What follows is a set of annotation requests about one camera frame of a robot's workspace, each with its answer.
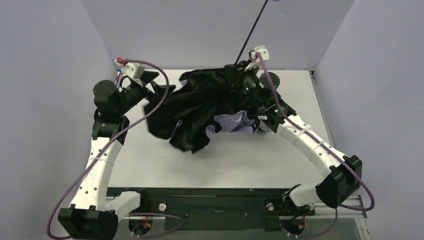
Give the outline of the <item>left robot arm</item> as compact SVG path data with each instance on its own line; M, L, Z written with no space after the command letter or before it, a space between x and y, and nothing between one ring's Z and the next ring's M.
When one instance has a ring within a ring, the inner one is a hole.
M75 196L57 216L68 239L111 240L120 221L141 206L140 191L126 190L112 201L106 197L116 159L133 126L126 113L144 99L157 110L176 88L155 83L158 75L145 71L139 79L130 78L126 87L111 80L101 80L93 87L96 110L87 166L75 182Z

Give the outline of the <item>lilac folding umbrella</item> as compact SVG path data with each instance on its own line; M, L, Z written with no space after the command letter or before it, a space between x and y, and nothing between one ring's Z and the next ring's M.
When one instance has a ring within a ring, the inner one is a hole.
M179 77L181 88L147 118L148 132L191 153L210 143L210 133L254 133L256 130L244 125L248 99L232 94L233 64L184 72Z

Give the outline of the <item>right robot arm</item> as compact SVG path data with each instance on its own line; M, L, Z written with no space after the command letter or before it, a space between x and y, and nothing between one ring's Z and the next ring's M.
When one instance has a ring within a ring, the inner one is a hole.
M244 126L256 131L273 132L297 148L317 169L322 181L296 184L282 195L284 208L295 212L307 206L322 203L336 209L364 184L362 160L347 156L326 142L311 125L279 95L276 83L279 77L272 72L257 76L258 64L242 61L231 65L235 73L231 86L242 91L248 102L248 116Z

